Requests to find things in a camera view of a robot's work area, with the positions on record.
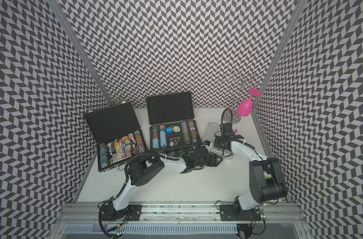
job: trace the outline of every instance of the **black cable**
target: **black cable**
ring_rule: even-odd
[[[218,207],[217,207],[217,203],[218,203],[218,202],[222,203],[223,205],[225,205],[225,204],[224,204],[222,201],[220,201],[220,200],[217,200],[217,201],[215,202],[215,207],[217,208],[217,210],[220,210],[220,208],[218,208]]]
[[[218,135],[216,135],[216,133],[218,133],[218,132],[221,132],[221,130],[220,130],[220,131],[215,132],[213,135],[218,137]]]
[[[113,235],[113,234],[109,234],[106,229],[103,227],[103,224],[102,224],[102,220],[101,220],[101,217],[102,217],[102,208],[104,207],[104,205],[106,205],[106,203],[108,202],[112,202],[113,200],[115,200],[115,198],[110,198],[106,201],[104,201],[99,209],[99,214],[98,214],[98,222],[99,222],[99,226],[100,226],[100,229],[102,230],[102,232],[108,236],[109,238],[111,239],[117,239],[119,238],[120,236],[116,236],[116,235]]]
[[[126,188],[126,185],[129,181],[129,175],[128,175],[128,166],[131,165],[134,161],[138,160],[138,157],[139,156],[142,156],[142,155],[152,155],[152,156],[158,156],[158,157],[161,157],[161,158],[166,158],[166,156],[164,155],[160,155],[160,154],[157,154],[157,153],[152,153],[152,152],[144,152],[144,153],[141,153],[141,154],[138,154],[138,155],[135,155],[133,156],[132,158],[130,158],[130,160],[128,162],[126,162],[126,165],[125,165],[125,175],[126,175],[126,180],[125,180],[125,183],[123,184],[122,188],[120,189],[119,193],[117,194],[117,196],[115,198],[110,198],[104,202],[102,202],[102,205],[99,207],[99,205],[101,203],[99,203],[97,206],[99,208],[99,214],[98,214],[98,222],[99,222],[99,226],[100,226],[100,229],[102,230],[102,232],[108,236],[109,238],[111,239],[117,239],[117,238],[120,238],[122,235],[113,235],[113,234],[109,234],[106,229],[103,227],[103,224],[102,224],[102,220],[101,220],[101,217],[102,217],[102,209],[103,207],[106,205],[106,203],[109,203],[109,202],[112,202],[113,200],[117,199],[122,193],[123,193],[123,190]],[[179,159],[172,159],[172,158],[169,158],[169,160],[174,160],[174,161],[178,161]]]
[[[224,115],[225,115],[225,112],[226,111],[229,111],[230,112],[230,123],[232,123],[233,122],[233,112],[232,112],[232,109],[230,109],[230,108],[226,108],[224,111],[223,111],[223,113],[221,114],[221,138],[223,138],[223,136],[224,136]]]
[[[276,181],[274,180],[273,175],[272,175],[272,179],[273,179],[274,185],[276,186],[276,190],[277,190],[277,202],[275,202],[275,203],[267,202],[267,203],[270,203],[272,205],[276,205],[278,203],[278,200],[279,200],[279,192],[278,192],[277,184],[276,184]]]
[[[262,221],[264,222],[264,229],[262,230],[262,232],[260,232],[260,233],[254,233],[254,232],[252,232],[252,234],[253,235],[261,235],[263,232],[265,232],[265,229],[266,229],[266,221],[265,221],[265,219],[263,218],[262,219]]]

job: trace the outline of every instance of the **poker chip stack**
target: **poker chip stack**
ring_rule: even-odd
[[[183,137],[184,137],[184,142],[185,144],[190,144],[191,140],[189,138],[189,132],[188,132],[188,124],[186,121],[183,121],[181,123],[181,129],[183,130]]]
[[[192,137],[192,143],[197,143],[198,140],[196,138],[196,129],[195,129],[195,124],[193,123],[192,120],[188,121],[188,125],[189,125],[189,130],[191,132],[191,137]]]
[[[142,135],[140,134],[140,131],[139,130],[135,131],[134,135],[135,135],[136,144],[137,144],[139,153],[145,152],[146,149],[144,147],[144,143],[143,143],[143,139],[142,139]]]
[[[99,144],[99,156],[100,156],[100,167],[101,168],[107,167],[108,157],[107,157],[107,150],[105,143]]]
[[[159,148],[159,132],[156,126],[152,127],[152,147]]]
[[[165,125],[160,125],[159,130],[160,130],[160,147],[166,148],[167,147],[167,137],[165,135]]]

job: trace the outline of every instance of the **poker chip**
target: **poker chip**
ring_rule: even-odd
[[[173,128],[172,128],[172,127],[167,127],[167,128],[165,129],[165,131],[166,131],[167,133],[172,133],[172,132],[173,132]]]
[[[175,127],[173,128],[173,131],[174,131],[174,132],[180,132],[180,127],[179,127],[179,126],[175,126]]]

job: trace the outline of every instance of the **metal corner frame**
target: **metal corner frame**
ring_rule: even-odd
[[[290,41],[291,35],[293,34],[293,32],[296,28],[296,25],[299,22],[299,19],[301,18],[301,15],[303,14],[303,11],[304,11],[307,3],[308,3],[308,0],[298,0],[296,8],[293,11],[290,21],[288,22],[288,26],[286,27],[286,30],[282,36],[282,39],[281,39],[279,45],[277,46],[276,53],[274,54],[272,62],[270,63],[270,67],[266,72],[266,76],[265,76],[264,80],[262,81],[262,84],[260,87],[260,91],[261,91],[262,95],[260,97],[256,97],[256,99],[253,103],[253,106],[254,106],[253,109],[256,109],[258,107],[258,105],[260,104],[260,101],[261,101],[262,97],[264,96],[266,89],[268,88],[268,85],[270,83],[270,80],[272,79],[274,71],[277,68],[278,63],[282,58],[282,55]]]
[[[108,104],[113,106],[113,102],[111,99],[110,94],[108,93],[107,89],[105,88],[102,80],[100,79],[97,71],[95,70],[94,65],[92,64],[91,60],[89,59],[84,47],[82,46],[81,42],[79,41],[77,35],[75,34],[73,28],[71,27],[65,13],[63,12],[59,2],[57,0],[46,0],[49,7],[54,12],[57,20],[60,22],[61,27],[64,29],[64,32],[69,37],[70,42],[73,44],[75,50],[78,52],[80,58],[83,60],[86,68],[89,70],[94,82],[98,86],[99,90],[101,91],[102,95],[106,98]]]

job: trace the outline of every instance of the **red triangle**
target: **red triangle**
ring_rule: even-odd
[[[180,137],[177,137],[177,138],[170,138],[169,140],[170,140],[171,142],[173,142],[175,146],[178,146],[178,143],[179,143]]]

